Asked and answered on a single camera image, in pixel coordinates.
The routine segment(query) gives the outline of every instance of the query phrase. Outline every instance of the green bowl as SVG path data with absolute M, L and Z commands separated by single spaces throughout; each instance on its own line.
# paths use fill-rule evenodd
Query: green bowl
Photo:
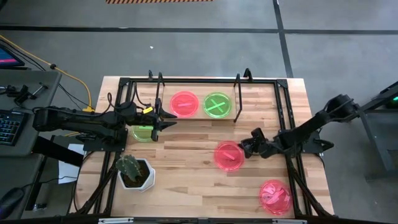
M 152 126 L 133 126 L 131 129 L 131 133 L 135 139 L 140 142 L 149 142 L 152 141 L 151 135 L 154 127 Z
M 210 93 L 203 102 L 203 109 L 212 118 L 224 118 L 231 112 L 231 100 L 224 93 Z

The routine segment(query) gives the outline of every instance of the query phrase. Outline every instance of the keyboard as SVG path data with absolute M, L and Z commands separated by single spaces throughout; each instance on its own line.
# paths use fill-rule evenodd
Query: keyboard
M 0 110 L 0 145 L 15 146 L 29 114 Z

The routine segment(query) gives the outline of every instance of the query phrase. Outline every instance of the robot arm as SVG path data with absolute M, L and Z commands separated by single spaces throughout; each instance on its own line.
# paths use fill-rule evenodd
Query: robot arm
M 358 108 L 348 95 L 338 95 L 313 118 L 294 129 L 282 130 L 273 141 L 265 138 L 261 129 L 256 128 L 251 132 L 252 138 L 241 141 L 239 146 L 244 149 L 246 158 L 250 158 L 254 153 L 265 159 L 278 153 L 295 156 L 296 153 L 300 153 L 296 146 L 308 141 L 314 132 L 332 121 L 345 122 L 345 118 L 356 113 Z
M 176 116 L 165 112 L 162 109 L 162 102 L 158 98 L 155 101 L 155 108 L 148 107 L 141 112 L 137 111 L 137 106 L 133 101 L 125 102 L 115 107 L 114 111 L 104 113 L 84 112 L 55 106 L 37 108 L 33 127 L 37 131 L 57 129 L 77 131 L 95 135 L 105 143 L 114 143 L 121 140 L 121 134 L 125 132 L 126 125 L 153 126 L 152 140 L 157 141 L 158 131 L 176 124 L 176 122 L 162 121 L 163 118 L 176 118 Z

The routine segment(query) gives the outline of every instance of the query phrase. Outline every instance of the monitor screen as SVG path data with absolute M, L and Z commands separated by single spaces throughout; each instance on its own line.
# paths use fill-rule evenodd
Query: monitor screen
M 0 48 L 0 66 L 19 66 L 21 61 L 15 56 L 11 55 L 9 52 Z

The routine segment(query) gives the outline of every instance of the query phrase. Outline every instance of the orange striped mat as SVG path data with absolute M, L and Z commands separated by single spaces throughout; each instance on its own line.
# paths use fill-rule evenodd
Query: orange striped mat
M 108 4 L 139 4 L 139 3 L 163 3 L 163 2 L 208 2 L 213 0 L 105 0 Z

